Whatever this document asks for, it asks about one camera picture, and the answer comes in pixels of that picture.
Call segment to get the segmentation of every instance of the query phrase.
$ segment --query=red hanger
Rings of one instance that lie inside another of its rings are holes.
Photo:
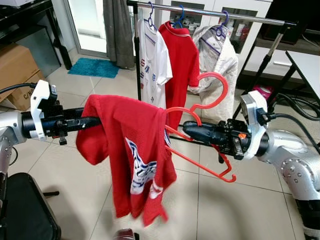
[[[201,104],[194,104],[190,109],[188,108],[185,108],[185,107],[180,107],[180,106],[175,106],[175,107],[170,107],[166,110],[167,113],[170,113],[170,112],[173,112],[173,111],[183,111],[183,112],[187,112],[189,113],[190,115],[192,115],[195,120],[196,120],[196,123],[198,124],[198,126],[201,126],[202,125],[202,122],[201,122],[201,119],[200,117],[195,113],[195,110],[198,108],[198,109],[210,109],[210,108],[213,108],[215,106],[217,106],[227,95],[228,93],[228,82],[227,80],[219,73],[216,73],[216,72],[206,72],[206,73],[203,73],[203,74],[200,74],[197,79],[200,81],[201,79],[203,78],[207,78],[207,77],[215,77],[216,79],[220,80],[222,85],[223,85],[223,91],[221,93],[221,95],[211,104],[208,104],[208,105],[201,105]],[[185,134],[181,133],[181,132],[178,132],[177,130],[173,129],[172,127],[168,126],[168,125],[165,125],[165,129],[168,131],[168,133],[174,133],[188,141],[192,141],[193,139],[189,136],[186,136]],[[224,175],[226,175],[227,173],[229,173],[231,170],[232,170],[232,167],[231,167],[231,164],[228,160],[228,158],[226,157],[226,155],[222,154],[219,152],[219,147],[216,146],[216,145],[211,145],[213,148],[215,148],[219,155],[223,158],[224,162],[226,163],[227,165],[227,169],[224,170],[223,172],[221,173],[216,173],[214,171],[212,171],[211,169],[201,165],[200,163],[190,159],[189,157],[183,155],[182,153],[170,148],[169,146],[165,146],[166,149],[168,149],[169,151],[173,152],[174,154],[180,156],[181,158],[189,161],[190,163],[198,166],[199,168],[205,170],[206,172],[216,176],[217,178],[227,182],[227,183],[232,183],[234,181],[236,181],[237,177],[235,174],[232,174],[232,178],[231,179],[227,179],[224,177]]]

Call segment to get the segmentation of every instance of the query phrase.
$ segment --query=shirt with printed graphic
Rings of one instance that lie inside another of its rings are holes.
[[[140,80],[142,101],[166,108],[165,83],[172,77],[169,51],[162,35],[149,27],[148,21],[138,21],[140,38]]]

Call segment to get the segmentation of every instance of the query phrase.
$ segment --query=clothing rack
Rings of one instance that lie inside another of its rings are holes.
[[[126,4],[128,6],[133,6],[133,19],[134,19],[134,49],[135,49],[135,65],[136,65],[136,83],[137,83],[137,92],[138,92],[138,99],[141,101],[141,80],[140,80],[140,54],[139,54],[139,48],[140,48],[140,40],[138,36],[138,7],[141,8],[148,8],[151,9],[152,7],[154,9],[158,10],[164,10],[164,11],[170,11],[170,12],[176,12],[176,13],[182,13],[182,8],[179,6],[169,6],[169,5],[160,5],[160,4],[149,4],[145,2],[139,2],[135,0],[127,0]],[[183,8],[185,14],[192,14],[192,15],[200,15],[200,16],[215,16],[215,17],[225,17],[226,14],[223,12],[217,12],[217,11],[208,11],[208,10],[201,10],[201,9],[194,9],[194,8]],[[270,47],[268,53],[263,58],[263,61],[258,69],[258,72],[256,73],[254,79],[251,81],[251,83],[248,85],[248,88],[242,93],[247,94],[249,91],[253,89],[253,87],[257,84],[261,74],[267,67],[268,63],[271,60],[271,57],[275,51],[275,49],[278,47],[278,44],[280,43],[283,35],[285,34],[287,29],[294,28],[297,26],[295,22],[285,21],[285,20],[276,20],[276,19],[269,19],[269,18],[263,18],[263,17],[256,17],[256,16],[247,16],[247,15],[240,15],[240,14],[228,14],[229,19],[236,19],[236,20],[246,20],[250,22],[257,22],[257,23],[263,23],[263,24],[270,24],[270,25],[276,25],[276,26],[282,26],[279,33],[277,34],[275,40],[273,41],[272,46]],[[249,55],[247,56],[244,65],[239,73],[239,76],[242,74],[242,72],[245,69],[245,66],[247,65],[247,62],[250,58],[250,55],[255,47],[255,44],[253,44]],[[240,112],[240,105],[236,109],[233,118],[235,119]],[[184,140],[179,137],[173,137],[175,139]]]

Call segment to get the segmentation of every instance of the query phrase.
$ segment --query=red t-shirt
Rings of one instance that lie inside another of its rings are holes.
[[[166,108],[184,107],[187,88],[198,87],[199,52],[187,28],[173,28],[169,21],[162,24],[159,32],[169,50],[173,78],[165,84]],[[169,126],[177,129],[182,111],[169,113]]]
[[[110,157],[116,217],[136,218],[143,211],[145,226],[157,216],[166,220],[163,192],[177,175],[165,148],[165,110],[127,97],[91,95],[82,116],[101,120],[79,131],[76,147],[93,165]]]

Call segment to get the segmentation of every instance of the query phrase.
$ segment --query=blue bath mat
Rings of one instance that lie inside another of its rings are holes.
[[[119,68],[111,61],[81,57],[68,74],[114,79],[118,70]]]

